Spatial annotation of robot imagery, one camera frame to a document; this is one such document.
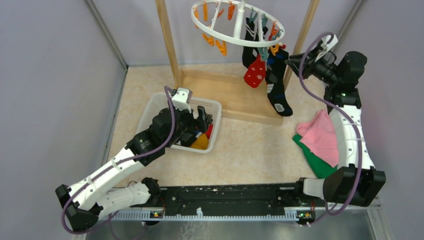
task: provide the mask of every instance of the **green cloth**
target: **green cloth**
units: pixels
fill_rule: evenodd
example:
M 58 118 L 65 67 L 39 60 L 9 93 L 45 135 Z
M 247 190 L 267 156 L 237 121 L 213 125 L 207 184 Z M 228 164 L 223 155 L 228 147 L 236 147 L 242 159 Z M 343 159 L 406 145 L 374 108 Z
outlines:
M 301 135 L 296 134 L 293 136 L 293 141 L 302 149 L 307 163 L 317 178 L 325 179 L 337 170 L 337 166 L 332 168 L 328 163 L 313 154 L 305 144 L 301 143 L 301 138 Z

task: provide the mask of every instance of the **black sock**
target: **black sock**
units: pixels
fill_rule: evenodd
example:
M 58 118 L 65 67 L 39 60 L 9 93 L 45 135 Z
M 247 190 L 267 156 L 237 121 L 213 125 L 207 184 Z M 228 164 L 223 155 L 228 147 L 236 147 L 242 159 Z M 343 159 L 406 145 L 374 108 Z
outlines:
M 289 53 L 281 47 L 274 56 L 269 50 L 269 57 L 266 65 L 266 77 L 268 100 L 274 110 L 283 117 L 293 115 L 293 110 L 289 106 L 284 94 L 283 77 L 286 72 L 286 63 Z
M 249 18 L 246 17 L 246 35 L 244 37 L 244 40 L 246 41 L 259 41 L 258 33 L 255 35 L 255 22 L 250 22 Z M 263 35 L 267 34 L 268 28 L 264 26 L 262 28 Z M 250 46 L 244 46 L 243 47 L 243 55 L 241 57 L 241 61 L 243 63 L 243 66 L 245 66 L 247 69 L 249 66 L 256 60 L 257 55 L 259 54 L 258 49 L 256 47 L 250 47 Z

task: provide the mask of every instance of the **wooden base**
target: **wooden base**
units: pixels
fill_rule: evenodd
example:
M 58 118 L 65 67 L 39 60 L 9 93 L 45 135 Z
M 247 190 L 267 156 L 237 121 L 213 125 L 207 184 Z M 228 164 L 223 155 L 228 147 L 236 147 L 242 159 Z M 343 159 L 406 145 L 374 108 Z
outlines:
M 283 123 L 267 98 L 265 81 L 252 88 L 239 76 L 191 69 L 183 69 L 181 78 L 182 87 L 193 91 L 193 96 L 220 102 L 224 118 L 277 126 Z

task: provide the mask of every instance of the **wooden post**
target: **wooden post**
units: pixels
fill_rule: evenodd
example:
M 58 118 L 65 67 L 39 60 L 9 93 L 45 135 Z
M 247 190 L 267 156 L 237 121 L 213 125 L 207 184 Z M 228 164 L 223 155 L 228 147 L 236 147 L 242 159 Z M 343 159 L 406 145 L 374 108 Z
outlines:
M 311 26 L 312 20 L 314 19 L 315 11 L 317 10 L 318 4 L 320 0 L 310 0 L 309 7 L 307 8 L 307 12 L 305 18 L 303 19 L 302 27 L 300 28 L 299 36 L 297 36 L 296 45 L 294 45 L 294 50 L 292 55 L 300 54 L 302 50 L 302 46 L 304 45 L 306 36 L 308 35 L 309 27 Z M 290 78 L 292 77 L 292 69 L 287 67 L 287 72 L 284 75 L 282 83 L 284 84 L 284 89 L 287 89 L 287 85 L 289 84 Z
M 177 55 L 175 53 L 174 41 L 172 39 L 170 21 L 168 19 L 167 6 L 165 0 L 155 0 L 157 14 L 159 15 L 160 26 L 162 27 L 163 40 L 165 40 L 166 51 L 168 52 L 169 64 L 175 87 L 183 86 L 180 69 L 178 67 Z

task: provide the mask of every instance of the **yellow cloth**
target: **yellow cloth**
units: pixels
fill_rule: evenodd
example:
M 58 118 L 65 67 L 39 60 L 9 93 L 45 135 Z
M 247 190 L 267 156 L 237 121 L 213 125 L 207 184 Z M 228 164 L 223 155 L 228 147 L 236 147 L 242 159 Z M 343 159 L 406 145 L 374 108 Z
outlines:
M 206 134 L 200 135 L 196 141 L 190 146 L 192 149 L 206 150 L 209 146 L 209 140 Z

